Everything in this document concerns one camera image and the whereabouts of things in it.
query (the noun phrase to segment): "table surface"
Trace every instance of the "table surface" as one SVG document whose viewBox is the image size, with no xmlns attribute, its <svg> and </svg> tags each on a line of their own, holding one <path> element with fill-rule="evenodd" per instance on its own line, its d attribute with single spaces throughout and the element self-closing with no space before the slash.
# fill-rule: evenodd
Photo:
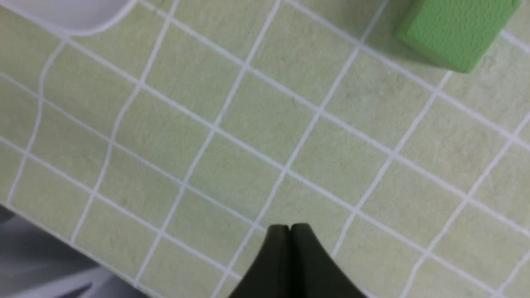
<svg viewBox="0 0 530 298">
<path fill-rule="evenodd" d="M 406 0 L 145 0 L 61 37 L 0 8 L 0 204 L 153 297 L 226 297 L 309 222 L 374 298 L 530 291 L 530 2 L 470 75 Z"/>
</svg>

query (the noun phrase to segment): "green foam block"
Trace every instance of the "green foam block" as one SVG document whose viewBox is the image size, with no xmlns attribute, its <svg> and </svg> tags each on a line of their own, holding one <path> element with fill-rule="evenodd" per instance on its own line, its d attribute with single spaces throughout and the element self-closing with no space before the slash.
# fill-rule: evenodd
<svg viewBox="0 0 530 298">
<path fill-rule="evenodd" d="M 469 73 L 520 0 L 415 0 L 395 36 L 434 63 Z"/>
</svg>

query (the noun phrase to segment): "white grout line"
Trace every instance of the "white grout line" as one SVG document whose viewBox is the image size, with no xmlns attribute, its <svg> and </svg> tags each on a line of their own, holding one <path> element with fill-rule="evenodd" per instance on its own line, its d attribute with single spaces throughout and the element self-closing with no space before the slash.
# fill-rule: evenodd
<svg viewBox="0 0 530 298">
<path fill-rule="evenodd" d="M 28 142 L 28 145 L 26 147 L 26 150 L 24 152 L 24 156 L 22 157 L 22 161 L 20 162 L 19 170 L 16 174 L 15 180 L 13 181 L 13 184 L 11 185 L 11 189 L 9 190 L 9 193 L 7 194 L 7 201 L 6 205 L 11 205 L 11 200 L 13 199 L 13 195 L 15 193 L 15 189 L 17 184 L 19 183 L 20 178 L 22 177 L 22 171 L 24 170 L 24 166 L 26 164 L 26 160 L 28 160 L 28 155 L 31 152 L 31 147 L 33 146 L 33 143 L 35 142 L 35 139 L 37 138 L 37 132 L 39 131 L 40 122 L 42 119 L 42 110 L 44 106 L 44 82 L 46 79 L 46 75 L 48 75 L 48 71 L 50 70 L 52 64 L 54 63 L 57 56 L 61 53 L 61 51 L 65 47 L 64 40 L 61 40 L 57 48 L 50 54 L 48 57 L 48 60 L 44 64 L 44 67 L 42 68 L 42 71 L 39 76 L 39 94 L 37 95 L 38 100 L 38 111 L 37 111 L 37 117 L 35 118 L 35 125 L 33 126 L 33 132 L 31 134 L 30 140 Z"/>
<path fill-rule="evenodd" d="M 155 96 L 158 96 L 161 100 L 165 100 L 165 101 L 168 101 L 169 103 L 174 103 L 174 101 L 171 101 L 167 98 L 163 98 L 164 96 L 162 94 L 160 94 L 159 92 L 157 92 L 156 90 L 148 90 L 150 92 L 153 92 L 153 94 Z M 196 116 L 195 114 L 193 114 L 192 112 L 190 112 L 189 110 L 187 110 L 186 108 L 182 107 L 181 105 L 179 104 L 176 104 L 174 103 L 173 105 L 175 108 L 187 113 L 188 115 L 192 116 L 194 119 L 196 120 L 199 120 L 201 121 L 203 124 L 211 127 L 212 125 L 203 120 L 202 118 Z M 337 119 L 336 117 L 334 117 L 333 115 L 327 115 L 329 117 L 330 120 L 334 121 L 335 123 L 337 123 L 338 125 L 340 125 L 341 127 L 343 127 L 345 130 L 349 131 L 350 133 L 366 140 L 367 142 L 371 143 L 372 145 L 374 145 L 375 147 L 379 148 L 380 150 L 384 151 L 385 153 L 387 154 L 391 154 L 392 153 L 392 150 L 389 149 L 389 148 L 386 148 L 384 145 L 380 144 L 379 142 L 371 139 L 370 137 L 368 137 L 367 135 L 365 135 L 364 133 L 358 131 L 357 129 L 347 125 L 345 122 L 341 121 L 340 119 Z M 256 151 L 254 148 L 242 143 L 241 141 L 237 140 L 236 138 L 234 138 L 233 136 L 230 136 L 228 133 L 226 132 L 223 132 L 224 135 L 228 138 L 230 138 L 232 141 L 235 141 L 236 143 L 238 143 L 240 146 L 242 146 L 244 149 L 248 150 L 249 152 L 257 155 L 258 157 L 264 159 L 265 161 L 269 162 L 270 164 L 272 164 L 273 166 L 276 166 L 277 168 L 281 168 L 282 166 L 277 163 L 276 161 L 272 160 L 271 158 L 267 157 L 266 155 Z M 435 183 L 441 185 L 442 187 L 448 189 L 449 191 L 461 196 L 461 197 L 465 197 L 465 193 L 463 193 L 461 190 L 455 188 L 454 186 L 450 185 L 449 183 L 447 183 L 446 181 L 444 181 L 443 179 L 437 177 L 436 175 L 428 172 L 427 170 L 423 169 L 422 167 L 414 164 L 413 162 L 411 162 L 410 160 L 407 160 L 405 159 L 404 157 L 401 157 L 401 156 L 397 156 L 396 160 L 404 163 L 405 165 L 409 166 L 410 168 L 416 170 L 417 172 L 419 172 L 420 174 L 423 174 L 424 176 L 426 176 L 427 178 L 431 179 L 432 181 L 434 181 Z M 324 196 L 330 198 L 331 200 L 339 203 L 340 205 L 342 206 L 345 206 L 348 208 L 348 204 L 343 202 L 342 200 L 334 197 L 331 193 L 329 193 L 328 191 L 326 191 L 325 189 L 321 188 L 320 186 L 317 186 L 316 184 L 308 181 L 307 179 L 303 178 L 302 176 L 300 176 L 299 174 L 297 173 L 294 173 L 293 171 L 289 171 L 289 174 L 295 178 L 297 178 L 298 180 L 300 180 L 302 183 L 305 183 L 306 185 L 308 185 L 309 187 L 315 189 L 316 191 L 320 192 L 321 194 L 323 194 Z M 491 209 L 487 208 L 486 206 L 483 206 L 482 205 L 482 209 L 485 210 L 486 212 L 489 212 L 489 214 L 491 214 L 492 216 L 495 216 L 496 218 L 503 218 L 501 215 L 497 214 L 496 212 L 492 211 Z M 517 226 L 515 223 L 511 222 L 511 221 L 508 221 L 508 223 L 511 223 L 512 227 L 517 227 L 517 229 L 519 231 L 526 231 L 524 230 L 522 227 L 519 227 Z M 392 233 L 392 230 L 389 229 L 389 228 L 382 228 L 384 231 L 390 233 L 391 235 L 393 235 L 394 237 L 397 237 L 398 239 L 401 239 L 401 240 L 404 240 L 406 238 L 404 238 L 403 236 L 400 236 L 398 233 Z M 452 268 L 456 268 L 455 266 L 453 265 L 448 265 L 449 263 L 445 264 L 449 269 L 452 269 Z"/>
<path fill-rule="evenodd" d="M 170 14 L 175 12 L 178 4 L 179 4 L 179 0 L 174 0 L 170 8 Z M 123 116 L 129 109 L 133 101 L 136 99 L 136 96 L 140 93 L 141 84 L 145 83 L 145 80 L 147 79 L 147 75 L 149 74 L 149 71 L 151 70 L 151 67 L 153 66 L 153 62 L 155 61 L 156 54 L 158 54 L 158 50 L 160 50 L 160 46 L 162 45 L 162 41 L 164 40 L 164 37 L 169 28 L 169 25 L 170 25 L 170 19 L 166 18 L 164 25 L 162 26 L 162 29 L 160 30 L 160 33 L 158 34 L 158 37 L 156 38 L 155 45 L 153 47 L 153 50 L 151 51 L 149 59 L 147 60 L 147 64 L 140 77 L 140 81 L 136 85 L 131 96 L 127 99 L 125 104 L 123 104 L 123 106 L 120 109 L 120 112 L 118 113 L 118 116 L 116 117 L 116 121 L 114 122 L 114 127 L 112 128 L 109 146 L 107 148 L 107 155 L 105 157 L 105 162 L 103 163 L 103 167 L 101 168 L 101 172 L 98 177 L 98 180 L 90 194 L 89 201 L 86 203 L 86 206 L 83 209 L 83 213 L 81 214 L 81 218 L 79 218 L 79 221 L 77 222 L 74 233 L 72 234 L 72 238 L 70 239 L 70 243 L 72 245 L 75 243 L 75 239 L 77 238 L 77 235 L 79 234 L 79 231 L 81 230 L 81 227 L 83 226 L 83 223 L 85 222 L 86 216 L 89 213 L 90 207 L 92 206 L 92 203 L 94 202 L 94 199 L 96 198 L 98 194 L 101 183 L 103 182 L 103 178 L 105 177 L 105 174 L 107 172 L 107 168 L 109 167 L 110 158 L 112 155 L 112 148 L 114 147 L 114 143 L 116 142 L 116 135 L 118 134 L 118 129 L 121 124 L 121 120 L 123 119 Z"/>
<path fill-rule="evenodd" d="M 21 83 L 15 81 L 14 79 L 12 79 L 11 77 L 9 77 L 8 75 L 4 74 L 4 73 L 1 73 L 0 74 L 0 77 L 4 77 L 6 80 L 8 80 L 10 83 L 16 85 L 17 87 L 21 88 L 23 91 L 26 91 L 28 92 L 29 94 L 31 94 L 32 96 L 34 96 L 35 98 L 38 98 L 38 95 L 36 93 L 34 93 L 33 91 L 31 91 L 28 87 L 22 85 Z M 94 128 L 88 126 L 87 124 L 81 122 L 80 120 L 78 120 L 77 118 L 73 117 L 72 115 L 68 114 L 67 112 L 65 112 L 63 109 L 61 109 L 60 107 L 58 107 L 57 105 L 55 105 L 54 103 L 48 101 L 46 98 L 44 98 L 44 103 L 49 105 L 50 107 L 52 107 L 53 109 L 57 110 L 59 113 L 61 113 L 62 115 L 64 115 L 65 117 L 67 117 L 68 119 L 70 119 L 71 121 L 73 121 L 74 123 L 82 126 L 83 128 L 89 130 L 90 132 L 98 135 L 99 137 L 101 137 L 102 139 L 104 139 L 105 141 L 107 142 L 110 142 L 110 138 L 107 137 L 106 135 L 100 133 L 99 131 L 95 130 Z M 178 183 L 178 184 L 182 184 L 182 181 L 180 179 L 178 179 L 177 177 L 169 174 L 168 172 L 162 170 L 160 167 L 154 165 L 154 164 L 151 164 L 150 162 L 148 162 L 147 160 L 143 159 L 142 157 L 138 156 L 136 153 L 132 152 L 131 150 L 129 150 L 128 148 L 124 147 L 123 145 L 119 144 L 119 143 L 114 143 L 114 147 L 118 148 L 118 149 L 121 149 L 122 151 L 124 151 L 125 153 L 131 155 L 132 157 L 136 158 L 137 160 L 139 160 L 141 163 L 145 164 L 146 166 L 150 167 L 151 169 L 155 170 L 156 172 L 162 174 L 163 176 L 169 178 L 170 180 L 172 180 L 173 182 L 175 183 Z M 245 216 L 241 215 L 240 213 L 234 211 L 233 209 L 230 209 L 229 207 L 223 205 L 222 203 L 214 200 L 213 198 L 207 196 L 206 194 L 204 194 L 203 192 L 201 192 L 200 190 L 198 189 L 195 189 L 195 188 L 192 188 L 190 186 L 187 187 L 188 189 L 190 189 L 191 191 L 195 192 L 197 195 L 199 195 L 200 197 L 204 198 L 205 200 L 213 203 L 214 205 L 226 210 L 227 212 L 229 212 L 230 214 L 234 215 L 235 217 L 241 219 L 242 221 L 246 222 L 246 223 L 249 223 L 249 224 L 252 224 L 253 221 L 246 218 Z M 258 227 L 258 229 L 260 231 L 265 231 L 264 228 L 262 227 Z"/>
<path fill-rule="evenodd" d="M 145 271 L 145 268 L 147 267 L 147 264 L 149 264 L 149 261 L 151 259 L 151 257 L 153 256 L 155 250 L 156 250 L 156 247 L 158 246 L 159 242 L 160 242 L 160 239 L 161 239 L 161 236 L 162 236 L 162 233 L 165 232 L 167 226 L 169 225 L 170 221 L 171 221 L 171 218 L 173 217 L 173 214 L 175 213 L 176 209 L 178 208 L 178 205 L 180 203 L 180 201 L 182 200 L 182 197 L 184 196 L 184 192 L 186 190 L 186 188 L 188 187 L 188 183 L 189 183 L 189 180 L 196 168 L 196 166 L 198 165 L 200 159 L 202 158 L 204 152 L 206 151 L 206 148 L 208 147 L 208 145 L 211 143 L 211 141 L 213 140 L 214 136 L 215 136 L 215 132 L 218 130 L 218 127 L 221 123 L 221 121 L 223 120 L 223 117 L 224 115 L 226 114 L 226 111 L 228 110 L 228 107 L 229 105 L 232 103 L 232 100 L 235 96 L 235 93 L 237 91 L 237 89 L 239 88 L 241 82 L 243 81 L 243 77 L 245 75 L 245 73 L 247 72 L 247 70 L 250 68 L 250 62 L 252 61 L 252 59 L 254 58 L 254 55 L 256 54 L 257 50 L 258 50 L 258 47 L 259 45 L 262 43 L 263 39 L 264 39 L 264 36 L 265 36 L 265 33 L 266 31 L 269 29 L 271 23 L 272 23 L 272 20 L 274 19 L 274 16 L 276 15 L 276 12 L 278 11 L 278 8 L 280 6 L 280 0 L 276 0 L 276 2 L 274 3 L 274 6 L 272 7 L 271 11 L 269 12 L 269 14 L 267 15 L 267 18 L 265 20 L 265 23 L 260 31 L 260 33 L 258 34 L 258 37 L 256 39 L 256 41 L 254 42 L 254 45 L 252 46 L 252 49 L 250 50 L 246 60 L 245 60 L 245 63 L 244 65 L 242 66 L 239 74 L 237 75 L 237 78 L 234 82 L 234 84 L 232 85 L 232 88 L 227 96 L 227 99 L 225 101 L 225 103 L 223 104 L 223 107 L 221 108 L 221 111 L 219 112 L 219 114 L 217 115 L 217 118 L 215 119 L 215 122 L 208 134 L 208 136 L 206 137 L 206 140 L 204 141 L 202 147 L 200 148 L 200 150 L 198 151 L 197 155 L 195 156 L 195 158 L 193 159 L 193 162 L 191 163 L 190 165 L 190 168 L 188 169 L 188 172 L 186 173 L 186 176 L 184 177 L 184 180 L 182 182 L 182 185 L 179 189 L 179 193 L 177 194 L 177 197 L 175 198 L 175 201 L 173 203 L 173 205 L 171 206 L 171 209 L 164 221 L 164 224 L 162 225 L 162 228 L 161 228 L 161 233 L 159 233 L 153 243 L 153 245 L 150 247 L 149 249 L 149 252 L 147 254 L 147 257 L 145 258 L 144 262 L 142 263 L 142 266 L 140 268 L 140 271 L 138 272 L 136 278 L 135 278 L 135 283 L 134 285 L 136 286 L 141 277 L 142 277 L 142 274 L 144 273 Z M 224 270 L 224 274 L 223 276 L 228 276 L 230 271 L 232 270 L 231 267 L 229 267 L 228 269 L 225 269 Z"/>
<path fill-rule="evenodd" d="M 15 144 L 13 144 L 12 142 L 4 139 L 3 137 L 0 137 L 0 142 L 3 142 L 5 143 L 6 145 L 16 149 L 17 151 L 19 152 L 24 152 L 24 149 L 22 148 L 19 148 L 17 147 Z M 39 157 L 33 155 L 33 154 L 29 154 L 28 155 L 28 158 L 31 158 L 32 160 L 36 161 L 37 163 L 41 164 L 42 166 L 44 166 L 45 168 L 47 168 L 48 170 L 52 171 L 53 173 L 55 173 L 56 175 L 62 177 L 63 179 L 65 179 L 66 181 L 74 184 L 75 186 L 83 189 L 84 191 L 86 191 L 87 193 L 90 193 L 92 191 L 92 189 L 84 184 L 82 184 L 81 182 L 73 179 L 72 177 L 68 176 L 67 174 L 61 172 L 60 170 L 58 170 L 57 168 L 55 168 L 53 165 L 43 161 L 42 159 L 40 159 Z M 116 209 L 117 211 L 121 212 L 122 214 L 126 215 L 127 217 L 135 220 L 136 222 L 138 222 L 139 224 L 145 226 L 146 228 L 150 229 L 151 231 L 153 232 L 156 232 L 156 233 L 159 233 L 160 230 L 157 229 L 156 227 L 154 227 L 153 225 L 151 225 L 151 223 L 145 221 L 144 219 L 140 218 L 139 216 L 137 216 L 136 214 L 128 211 L 127 209 L 123 208 L 122 206 L 118 205 L 117 203 L 115 203 L 114 201 L 110 200 L 109 198 L 106 198 L 100 194 L 97 194 L 97 197 L 98 199 L 100 199 L 102 202 L 104 202 L 105 204 L 109 205 L 110 207 Z M 178 240 L 177 238 L 167 234 L 167 233 L 163 233 L 163 236 L 168 239 L 169 241 L 177 244 L 178 246 L 182 247 L 183 249 L 185 249 L 186 251 L 188 251 L 189 253 L 199 257 L 200 259 L 210 263 L 211 265 L 217 267 L 218 269 L 222 270 L 222 271 L 226 271 L 226 267 L 223 266 L 222 264 L 220 264 L 219 262 L 211 259 L 210 257 L 204 255 L 203 253 L 197 251 L 196 249 L 190 247 L 189 245 L 183 243 L 182 241 Z M 80 248 L 79 246 L 77 246 L 76 244 L 71 244 L 69 241 L 65 240 L 65 243 L 69 244 L 71 247 L 74 247 L 78 250 L 81 250 L 82 252 L 87 252 L 86 250 Z M 240 275 L 238 275 L 237 273 L 234 273 L 234 272 L 229 272 L 229 274 L 231 276 L 233 276 L 234 278 L 236 279 L 241 279 Z"/>
<path fill-rule="evenodd" d="M 400 295 L 400 298 L 406 298 L 406 296 L 409 294 L 410 289 L 412 288 L 412 285 L 414 283 L 414 280 L 416 278 L 416 275 L 418 273 L 418 270 L 420 269 L 421 265 L 425 262 L 425 260 L 428 257 L 431 257 L 433 254 L 433 250 L 435 246 L 440 242 L 443 236 L 447 234 L 450 227 L 454 224 L 462 210 L 464 210 L 465 206 L 470 201 L 470 198 L 474 195 L 474 193 L 479 188 L 480 184 L 484 181 L 484 179 L 488 176 L 490 171 L 497 165 L 497 163 L 500 161 L 500 159 L 504 156 L 504 154 L 508 151 L 512 144 L 512 141 L 507 141 L 504 147 L 499 151 L 499 153 L 494 157 L 494 159 L 491 161 L 491 163 L 486 167 L 483 174 L 477 179 L 477 181 L 473 184 L 471 190 L 467 193 L 467 196 L 462 200 L 462 202 L 459 204 L 459 206 L 456 208 L 456 210 L 453 211 L 447 222 L 445 223 L 444 227 L 436 235 L 436 237 L 431 241 L 430 245 L 427 247 L 427 250 L 425 253 L 418 259 L 418 261 L 414 264 L 412 267 L 412 271 L 410 273 L 409 279 L 407 281 L 407 285 L 403 289 L 403 292 Z"/>
<path fill-rule="evenodd" d="M 514 282 L 521 268 L 524 265 L 526 265 L 529 260 L 530 260 L 530 250 L 528 250 L 528 252 L 523 256 L 521 261 L 517 263 L 515 268 L 511 271 L 510 275 L 506 279 L 506 281 L 502 283 L 502 285 L 495 291 L 495 293 L 491 295 L 491 298 L 502 297 L 504 295 L 504 290 L 506 289 L 506 287 L 508 287 L 512 282 Z"/>
<path fill-rule="evenodd" d="M 352 37 L 350 34 L 344 32 L 343 30 L 335 27 L 333 24 L 331 24 L 328 20 L 324 19 L 323 17 L 319 16 L 318 14 L 312 12 L 309 8 L 305 7 L 304 5 L 300 4 L 298 1 L 294 1 L 294 0 L 284 0 L 285 3 L 288 3 L 289 5 L 291 5 L 292 7 L 294 7 L 295 9 L 299 10 L 300 12 L 304 13 L 305 15 L 307 15 L 308 17 L 310 17 L 311 19 L 314 19 L 315 21 L 317 21 L 318 23 L 321 23 L 322 25 L 324 25 L 325 27 L 327 27 L 328 29 L 330 29 L 331 31 L 333 31 L 334 33 L 342 36 L 344 39 L 346 39 L 347 41 L 353 43 L 353 44 L 359 44 L 359 41 L 357 39 L 355 39 L 354 37 Z"/>
<path fill-rule="evenodd" d="M 381 5 L 379 5 L 377 10 L 375 11 L 374 16 L 370 20 L 370 23 L 366 27 L 366 30 L 363 32 L 363 35 L 361 36 L 361 39 L 359 40 L 359 44 L 364 45 L 366 39 L 370 35 L 370 32 L 372 31 L 372 29 L 374 28 L 375 24 L 377 23 L 377 21 L 379 20 L 379 18 L 383 14 L 383 12 L 385 11 L 385 8 L 388 6 L 388 2 L 389 2 L 389 0 L 383 0 L 383 2 L 381 2 Z"/>
<path fill-rule="evenodd" d="M 517 126 L 517 128 L 515 129 L 515 132 L 514 132 L 514 135 L 517 137 L 519 135 L 519 133 L 521 132 L 521 130 L 523 130 L 525 128 L 525 126 L 528 124 L 528 122 L 530 121 L 530 112 L 526 114 L 525 118 L 523 119 L 523 121 L 521 121 L 521 123 Z M 506 289 L 506 287 L 511 284 L 515 278 L 517 277 L 517 274 L 519 273 L 519 271 L 521 270 L 521 268 L 526 264 L 528 263 L 528 261 L 530 260 L 530 250 L 523 256 L 523 258 L 516 264 L 515 268 L 513 268 L 513 270 L 511 271 L 510 275 L 508 276 L 508 278 L 505 280 L 505 282 L 491 295 L 491 298 L 496 298 L 496 297 L 502 297 L 503 296 L 503 292 L 504 290 Z"/>
<path fill-rule="evenodd" d="M 437 255 L 434 255 L 434 254 L 431 254 L 429 256 L 429 258 L 431 258 L 434 261 L 438 262 L 439 264 L 443 265 L 444 267 L 446 267 L 447 269 L 451 270 L 452 272 L 460 275 L 463 279 L 466 279 L 466 280 L 470 281 L 472 284 L 474 284 L 475 286 L 483 289 L 484 291 L 486 291 L 488 293 L 492 293 L 494 291 L 489 285 L 487 285 L 483 281 L 477 279 L 476 277 L 474 277 L 471 274 L 467 273 L 466 271 L 456 267 L 455 265 L 453 265 L 450 262 L 442 259 L 441 257 L 439 257 Z"/>
<path fill-rule="evenodd" d="M 379 14 L 376 14 L 374 16 L 374 18 L 376 19 L 377 17 L 379 17 L 380 13 Z M 375 24 L 375 21 L 372 21 L 372 23 L 370 24 L 371 27 L 369 27 L 366 31 L 367 33 L 370 32 L 370 30 L 372 29 L 373 25 Z M 272 201 L 274 200 L 274 197 L 276 196 L 276 192 L 278 191 L 278 189 L 280 188 L 280 185 L 281 183 L 283 182 L 284 178 L 285 178 L 285 175 L 290 171 L 290 167 L 291 165 L 293 164 L 293 162 L 295 161 L 296 159 L 296 156 L 298 155 L 298 153 L 300 152 L 300 150 L 302 149 L 302 147 L 304 146 L 305 142 L 307 141 L 307 139 L 309 138 L 309 135 L 311 133 L 311 131 L 313 130 L 313 128 L 315 127 L 316 123 L 318 122 L 320 116 L 322 115 L 322 113 L 324 112 L 326 106 L 328 105 L 328 103 L 330 102 L 331 98 L 333 97 L 333 95 L 335 94 L 335 91 L 337 90 L 337 88 L 339 87 L 342 79 L 346 76 L 347 72 L 348 72 L 348 69 L 350 68 L 351 64 L 354 62 L 355 58 L 357 57 L 357 55 L 359 54 L 359 51 L 360 51 L 360 48 L 359 47 L 355 47 L 353 52 L 351 53 L 351 55 L 348 57 L 348 59 L 346 60 L 345 64 L 343 65 L 341 71 L 339 72 L 337 78 L 335 79 L 335 81 L 333 82 L 329 92 L 327 93 L 326 97 L 323 99 L 321 105 L 319 106 L 319 109 L 318 111 L 316 112 L 316 114 L 313 116 L 313 118 L 311 119 L 307 129 L 304 131 L 302 137 L 300 138 L 300 141 L 298 142 L 297 146 L 295 147 L 294 151 L 292 152 L 291 156 L 289 157 L 289 160 L 287 161 L 286 165 L 282 168 L 282 172 L 280 173 L 280 175 L 278 176 L 278 179 L 276 180 L 274 186 L 272 187 L 272 190 L 269 194 L 269 197 L 267 198 L 267 201 L 265 202 L 264 206 L 261 208 L 260 210 L 260 213 L 258 215 L 258 217 L 256 218 L 256 220 L 254 221 L 254 225 L 252 225 L 252 227 L 249 229 L 248 233 L 246 234 L 245 238 L 243 239 L 243 241 L 241 242 L 240 246 L 238 247 L 238 249 L 236 250 L 236 253 L 234 254 L 234 257 L 232 258 L 232 260 L 230 261 L 230 263 L 228 264 L 228 269 L 229 270 L 232 270 L 233 266 L 235 265 L 235 263 L 237 262 L 239 256 L 241 255 L 241 253 L 243 252 L 243 249 L 246 247 L 246 245 L 248 244 L 248 241 L 250 240 L 250 238 L 252 237 L 252 235 L 254 234 L 254 231 L 255 229 L 257 228 L 257 226 L 259 225 L 259 222 L 262 220 L 262 218 L 265 216 L 265 213 L 267 212 L 270 204 L 272 203 Z M 219 296 L 219 293 L 224 285 L 224 283 L 226 282 L 226 275 L 224 275 L 221 280 L 219 281 L 219 283 L 217 284 L 217 287 L 216 289 L 214 290 L 213 294 L 211 295 L 211 298 L 217 298 L 217 296 Z"/>
<path fill-rule="evenodd" d="M 399 155 L 400 150 L 403 148 L 403 146 L 405 145 L 407 140 L 410 138 L 410 136 L 412 135 L 412 133 L 414 132 L 414 130 L 416 129 L 416 127 L 418 126 L 420 121 L 423 119 L 423 117 L 429 111 L 430 107 L 432 106 L 432 104 L 436 100 L 437 92 L 440 91 L 445 86 L 445 84 L 447 83 L 447 81 L 449 81 L 449 79 L 450 79 L 452 74 L 453 74 L 453 72 L 451 72 L 451 71 L 446 73 L 446 75 L 444 76 L 444 78 L 442 79 L 440 84 L 438 85 L 438 88 L 437 88 L 436 92 L 434 92 L 430 96 L 429 100 L 427 101 L 427 103 L 425 104 L 423 109 L 420 111 L 418 116 L 416 116 L 416 118 L 414 119 L 414 121 L 410 125 L 409 129 L 407 130 L 407 132 L 403 135 L 401 140 L 398 142 L 398 144 L 397 144 L 396 148 L 394 149 L 394 151 L 392 152 L 392 154 L 388 157 L 386 162 L 383 164 L 383 166 L 381 167 L 381 169 L 377 173 L 377 176 L 375 177 L 374 181 L 372 181 L 372 184 L 370 185 L 370 187 L 366 190 L 365 194 L 361 197 L 359 203 L 357 203 L 357 206 L 355 206 L 355 209 L 351 212 L 350 216 L 348 217 L 348 219 L 344 223 L 344 226 L 342 227 L 341 233 L 339 235 L 339 239 L 337 240 L 337 242 L 335 244 L 335 247 L 333 248 L 333 251 L 331 252 L 331 257 L 332 258 L 337 256 L 337 254 L 338 254 L 338 252 L 339 252 L 339 250 L 340 250 L 340 248 L 342 246 L 342 243 L 343 243 L 343 241 L 344 241 L 344 239 L 346 237 L 346 234 L 348 233 L 348 229 L 350 228 L 352 222 L 355 219 L 355 216 L 360 212 L 360 210 L 363 207 L 363 205 L 366 202 L 366 200 L 368 200 L 368 198 L 370 197 L 370 195 L 374 191 L 375 187 L 379 184 L 379 182 L 383 178 L 383 175 L 385 174 L 386 170 L 388 170 L 388 168 L 390 167 L 390 165 L 392 164 L 392 162 L 394 161 L 396 156 Z"/>
<path fill-rule="evenodd" d="M 506 30 L 502 30 L 500 35 L 506 39 L 507 41 L 511 42 L 514 46 L 520 48 L 521 50 L 527 52 L 528 54 L 530 54 L 530 46 L 522 41 L 520 41 L 519 39 L 517 39 L 515 36 L 513 36 L 512 34 L 508 33 Z"/>
</svg>

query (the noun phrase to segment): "white bowl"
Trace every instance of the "white bowl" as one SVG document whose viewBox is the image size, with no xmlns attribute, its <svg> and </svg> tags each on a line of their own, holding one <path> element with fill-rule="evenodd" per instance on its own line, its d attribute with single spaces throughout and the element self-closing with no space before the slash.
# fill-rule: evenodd
<svg viewBox="0 0 530 298">
<path fill-rule="evenodd" d="M 92 35 L 116 24 L 136 0 L 0 0 L 0 5 L 50 30 Z"/>
</svg>

